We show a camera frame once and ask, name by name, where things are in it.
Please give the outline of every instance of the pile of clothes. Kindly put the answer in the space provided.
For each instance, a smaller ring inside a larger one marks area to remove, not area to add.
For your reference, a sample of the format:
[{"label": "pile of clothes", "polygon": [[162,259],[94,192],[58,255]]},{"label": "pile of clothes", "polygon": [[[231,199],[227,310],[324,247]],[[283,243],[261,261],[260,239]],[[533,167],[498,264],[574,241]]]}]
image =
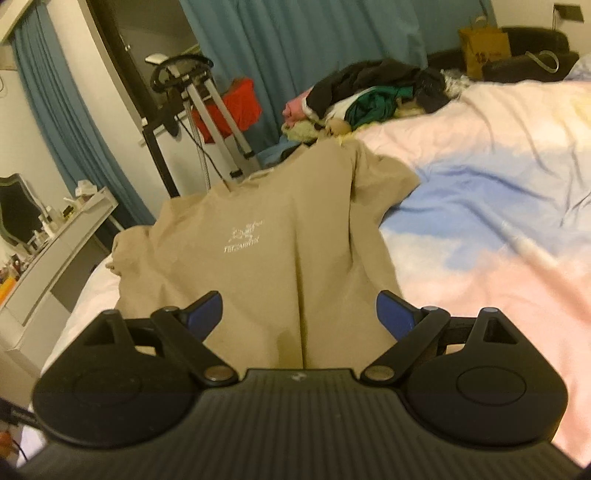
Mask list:
[{"label": "pile of clothes", "polygon": [[373,122],[433,113],[449,100],[446,79],[437,70],[394,59],[362,61],[289,101],[281,130],[289,140],[313,141]]}]

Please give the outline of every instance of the red cloth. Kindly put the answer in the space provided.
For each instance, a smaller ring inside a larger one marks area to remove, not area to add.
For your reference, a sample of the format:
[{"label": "red cloth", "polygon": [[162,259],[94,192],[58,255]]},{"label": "red cloth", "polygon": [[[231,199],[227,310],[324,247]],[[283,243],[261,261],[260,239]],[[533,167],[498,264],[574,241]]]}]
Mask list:
[{"label": "red cloth", "polygon": [[[256,99],[255,84],[251,79],[235,80],[228,92],[222,97],[222,100],[241,131],[244,132],[244,130],[258,122],[262,109]],[[211,115],[222,136],[226,138],[232,135],[228,122],[226,122],[216,104],[213,103],[213,100],[208,101],[206,106],[209,115]],[[198,111],[193,108],[192,113],[197,128],[203,134],[205,143],[214,143]]]}]

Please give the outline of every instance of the orange object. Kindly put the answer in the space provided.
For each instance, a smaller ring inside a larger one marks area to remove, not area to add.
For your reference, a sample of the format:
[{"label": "orange object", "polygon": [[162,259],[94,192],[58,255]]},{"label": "orange object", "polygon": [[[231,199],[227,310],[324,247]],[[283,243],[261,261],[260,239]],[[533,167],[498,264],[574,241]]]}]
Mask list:
[{"label": "orange object", "polygon": [[[234,80],[230,89],[222,97],[230,115],[236,121],[238,128],[244,132],[258,122],[262,108],[256,99],[255,84],[251,79]],[[207,111],[224,138],[232,135],[232,130],[223,117],[219,108],[212,100],[206,103]],[[193,108],[193,119],[199,131],[203,134],[205,143],[214,143],[209,130],[201,120],[198,111]]]},{"label": "orange object", "polygon": [[14,277],[8,277],[2,285],[0,285],[0,302],[4,301],[8,294],[14,288],[14,285],[17,284],[17,281]]},{"label": "orange object", "polygon": [[14,451],[10,432],[0,432],[0,457],[8,458]]}]

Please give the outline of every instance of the white wall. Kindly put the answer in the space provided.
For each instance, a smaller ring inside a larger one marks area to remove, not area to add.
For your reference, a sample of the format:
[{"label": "white wall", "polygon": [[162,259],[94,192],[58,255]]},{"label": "white wall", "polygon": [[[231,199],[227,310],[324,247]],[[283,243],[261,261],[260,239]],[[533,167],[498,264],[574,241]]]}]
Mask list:
[{"label": "white wall", "polygon": [[[492,0],[496,21],[500,27],[524,25],[552,28],[554,0]],[[562,21],[557,16],[557,29],[569,38],[571,50],[581,55],[591,53],[591,0],[577,0],[581,5],[585,23]]]},{"label": "white wall", "polygon": [[[17,72],[1,71],[4,88],[0,91],[0,176],[20,173],[45,205],[66,206],[69,192],[35,118],[31,113]],[[11,248],[0,239],[0,264]]]},{"label": "white wall", "polygon": [[[146,206],[157,216],[168,194],[148,148],[142,145],[142,135],[134,118],[103,61],[108,57],[85,7],[84,0],[81,3],[79,0],[50,0],[48,3],[49,15],[70,71],[96,126]],[[174,139],[164,132],[158,141],[181,194],[202,192],[203,176],[190,138],[181,134]],[[226,174],[228,169],[219,161],[218,150],[208,150],[222,174]]]}]

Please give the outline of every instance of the pastel bedsheet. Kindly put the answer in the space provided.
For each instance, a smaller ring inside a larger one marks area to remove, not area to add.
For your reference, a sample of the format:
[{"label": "pastel bedsheet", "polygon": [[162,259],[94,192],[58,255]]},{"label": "pastel bedsheet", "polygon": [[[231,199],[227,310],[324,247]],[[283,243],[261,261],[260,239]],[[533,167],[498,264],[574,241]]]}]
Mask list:
[{"label": "pastel bedsheet", "polygon": [[502,309],[567,384],[555,444],[591,462],[591,84],[476,85],[358,138],[423,181],[381,226],[405,298]]}]

